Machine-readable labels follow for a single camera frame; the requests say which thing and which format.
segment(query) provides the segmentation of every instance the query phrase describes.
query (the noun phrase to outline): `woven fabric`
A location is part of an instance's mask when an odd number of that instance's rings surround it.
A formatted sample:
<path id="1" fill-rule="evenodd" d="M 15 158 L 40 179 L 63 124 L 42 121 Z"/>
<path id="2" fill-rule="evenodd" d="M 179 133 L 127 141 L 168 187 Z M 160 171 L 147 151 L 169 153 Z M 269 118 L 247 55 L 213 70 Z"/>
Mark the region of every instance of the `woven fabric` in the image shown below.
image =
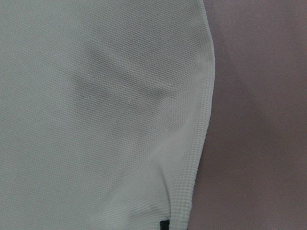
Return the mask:
<path id="1" fill-rule="evenodd" d="M 187 229 L 215 69 L 201 0 L 3 0 L 0 51 L 0 229 Z"/>

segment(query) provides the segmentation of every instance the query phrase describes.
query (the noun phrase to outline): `brown surface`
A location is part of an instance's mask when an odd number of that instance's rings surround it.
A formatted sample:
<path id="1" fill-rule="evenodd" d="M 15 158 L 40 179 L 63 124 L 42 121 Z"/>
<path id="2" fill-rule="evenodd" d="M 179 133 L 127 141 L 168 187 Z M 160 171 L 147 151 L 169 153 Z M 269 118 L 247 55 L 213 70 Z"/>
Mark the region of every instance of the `brown surface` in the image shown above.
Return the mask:
<path id="1" fill-rule="evenodd" d="M 307 230 L 307 1 L 204 4 L 216 78 L 189 230 Z"/>

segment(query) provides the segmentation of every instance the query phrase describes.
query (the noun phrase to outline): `fabric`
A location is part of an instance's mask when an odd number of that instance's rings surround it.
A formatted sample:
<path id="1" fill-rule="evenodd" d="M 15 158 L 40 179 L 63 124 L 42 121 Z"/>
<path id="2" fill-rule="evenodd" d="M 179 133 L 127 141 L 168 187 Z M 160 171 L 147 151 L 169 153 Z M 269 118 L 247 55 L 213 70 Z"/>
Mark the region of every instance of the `fabric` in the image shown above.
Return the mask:
<path id="1" fill-rule="evenodd" d="M 201 0 L 1 1 L 0 50 L 0 229 L 187 229 L 215 68 Z"/>

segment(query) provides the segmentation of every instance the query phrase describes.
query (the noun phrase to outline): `black tag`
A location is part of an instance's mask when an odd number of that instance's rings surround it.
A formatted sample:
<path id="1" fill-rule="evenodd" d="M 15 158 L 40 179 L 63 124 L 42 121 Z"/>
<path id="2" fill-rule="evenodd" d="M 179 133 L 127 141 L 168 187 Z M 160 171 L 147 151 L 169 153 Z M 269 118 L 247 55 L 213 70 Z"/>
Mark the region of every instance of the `black tag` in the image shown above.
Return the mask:
<path id="1" fill-rule="evenodd" d="M 160 230 L 169 230 L 169 220 L 162 220 L 160 222 Z"/>

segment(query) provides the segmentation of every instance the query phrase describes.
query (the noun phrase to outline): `garment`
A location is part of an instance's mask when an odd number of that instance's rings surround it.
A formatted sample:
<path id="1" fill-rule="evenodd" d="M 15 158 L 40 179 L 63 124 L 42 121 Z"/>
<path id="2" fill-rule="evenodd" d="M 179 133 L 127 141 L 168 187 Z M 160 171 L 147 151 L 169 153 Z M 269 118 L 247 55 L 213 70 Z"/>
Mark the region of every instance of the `garment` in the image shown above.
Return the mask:
<path id="1" fill-rule="evenodd" d="M 210 119 L 201 0 L 0 3 L 0 229 L 188 225 Z"/>

